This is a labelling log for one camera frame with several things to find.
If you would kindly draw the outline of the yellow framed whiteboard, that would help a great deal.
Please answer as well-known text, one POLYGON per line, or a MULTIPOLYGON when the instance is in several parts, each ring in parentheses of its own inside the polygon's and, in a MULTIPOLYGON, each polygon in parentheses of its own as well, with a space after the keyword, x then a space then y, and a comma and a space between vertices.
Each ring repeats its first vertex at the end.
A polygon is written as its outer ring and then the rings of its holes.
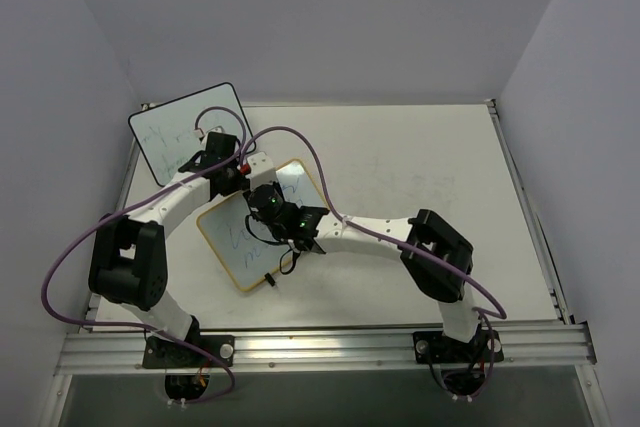
MULTIPOLYGON (((283 197, 297 206, 324 207, 326 201, 302 160, 293 158, 276 171, 283 197)), ((267 227, 250 217, 236 193, 201 214, 196 225, 235 287, 248 292, 291 264, 287 246, 273 246, 267 227)))

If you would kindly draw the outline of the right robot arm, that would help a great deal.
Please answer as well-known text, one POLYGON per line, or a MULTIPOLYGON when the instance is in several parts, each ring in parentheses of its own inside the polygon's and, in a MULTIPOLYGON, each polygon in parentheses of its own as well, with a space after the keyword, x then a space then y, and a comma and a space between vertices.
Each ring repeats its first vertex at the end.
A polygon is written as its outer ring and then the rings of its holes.
POLYGON ((473 247, 435 212, 421 209, 400 219, 336 215, 285 200, 277 183, 247 191, 244 198, 249 217, 269 230, 270 243, 287 246, 294 258, 351 253, 403 264, 417 288, 438 303, 447 353, 464 360, 479 349, 479 321, 465 287, 473 247))

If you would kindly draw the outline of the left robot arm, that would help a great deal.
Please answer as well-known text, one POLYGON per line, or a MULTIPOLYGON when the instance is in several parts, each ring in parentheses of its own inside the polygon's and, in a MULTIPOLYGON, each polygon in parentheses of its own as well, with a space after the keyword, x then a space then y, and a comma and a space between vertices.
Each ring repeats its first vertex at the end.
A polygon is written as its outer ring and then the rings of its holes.
POLYGON ((202 352, 196 319, 167 290, 166 240, 194 211, 248 185, 236 153, 240 140, 211 131, 151 202, 101 226, 95 236, 88 285, 120 304, 153 332, 170 337, 165 352, 179 366, 202 352))

